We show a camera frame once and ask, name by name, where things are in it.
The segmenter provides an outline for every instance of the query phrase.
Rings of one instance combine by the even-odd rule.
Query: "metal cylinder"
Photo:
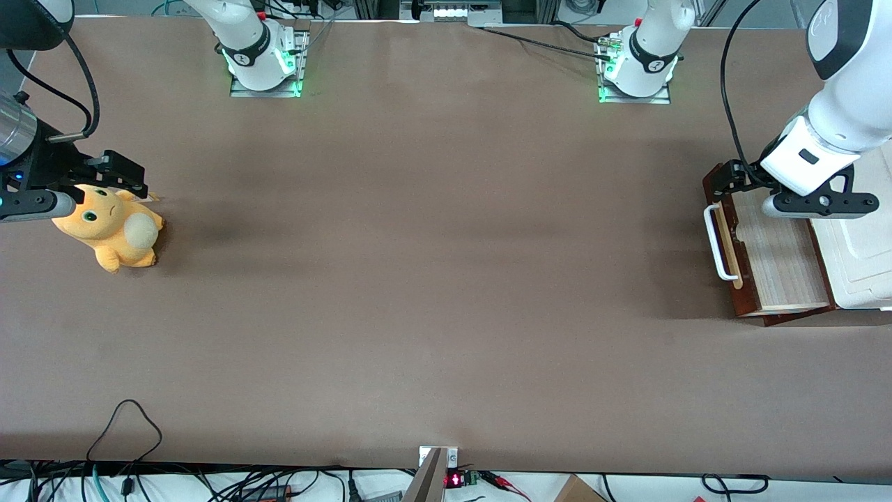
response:
[[[33,222],[34,220],[64,218],[65,216],[74,213],[74,210],[77,208],[77,203],[75,203],[74,199],[71,198],[71,196],[68,194],[63,194],[62,192],[55,192],[52,190],[47,190],[46,193],[55,196],[55,205],[53,206],[53,209],[50,209],[45,213],[28,213],[6,216],[2,220],[0,220],[0,223]],[[0,197],[0,205],[3,205],[3,201],[3,198]]]
[[[0,166],[19,158],[37,134],[37,117],[27,106],[0,91]]]

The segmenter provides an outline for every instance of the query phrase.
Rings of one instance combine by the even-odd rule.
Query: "white container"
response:
[[[837,305],[892,310],[892,142],[855,162],[856,192],[880,209],[856,220],[812,220]]]

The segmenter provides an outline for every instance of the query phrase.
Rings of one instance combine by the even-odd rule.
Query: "wooden drawer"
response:
[[[761,209],[765,190],[716,201],[709,181],[721,167],[716,165],[703,179],[709,204],[704,219],[714,243],[716,270],[728,283],[734,313],[759,317],[765,326],[772,326],[840,310],[810,221],[765,216]],[[885,319],[879,323],[892,322],[892,315],[879,318]]]

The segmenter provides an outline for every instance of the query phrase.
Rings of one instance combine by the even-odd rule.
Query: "red wire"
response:
[[[496,478],[496,483],[498,483],[500,486],[506,488],[511,493],[514,493],[514,494],[519,495],[523,498],[526,498],[526,502],[533,502],[529,497],[526,496],[525,493],[523,493],[523,491],[521,491],[518,487],[511,484],[511,481],[508,481],[505,478],[499,476],[498,478]]]

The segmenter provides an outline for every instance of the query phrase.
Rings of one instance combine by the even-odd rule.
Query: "stuffed animal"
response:
[[[136,196],[121,190],[78,185],[84,191],[84,204],[74,213],[53,218],[59,230],[96,251],[96,261],[108,272],[118,273],[121,265],[150,267],[155,264],[152,246],[164,220],[134,202]]]

